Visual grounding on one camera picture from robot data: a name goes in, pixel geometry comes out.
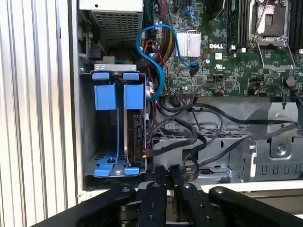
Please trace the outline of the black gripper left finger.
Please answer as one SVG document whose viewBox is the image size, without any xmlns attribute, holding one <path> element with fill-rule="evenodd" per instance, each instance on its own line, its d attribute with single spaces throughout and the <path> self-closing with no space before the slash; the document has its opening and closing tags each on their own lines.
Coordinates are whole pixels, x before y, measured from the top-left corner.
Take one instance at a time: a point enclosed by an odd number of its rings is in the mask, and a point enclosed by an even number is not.
<svg viewBox="0 0 303 227">
<path fill-rule="evenodd" d="M 143 189 L 117 184 L 36 224 L 37 227 L 163 227 L 166 225 L 165 169 Z"/>
</svg>

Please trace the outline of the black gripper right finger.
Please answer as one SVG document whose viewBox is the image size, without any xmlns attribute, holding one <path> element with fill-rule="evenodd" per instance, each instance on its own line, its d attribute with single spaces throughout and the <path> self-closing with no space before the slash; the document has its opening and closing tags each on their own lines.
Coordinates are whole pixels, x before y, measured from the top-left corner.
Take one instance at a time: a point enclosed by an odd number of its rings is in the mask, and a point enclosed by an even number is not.
<svg viewBox="0 0 303 227">
<path fill-rule="evenodd" d="M 195 227 L 301 227 L 303 220 L 229 188 L 205 193 L 185 181 L 179 165 L 170 169 L 180 207 Z"/>
</svg>

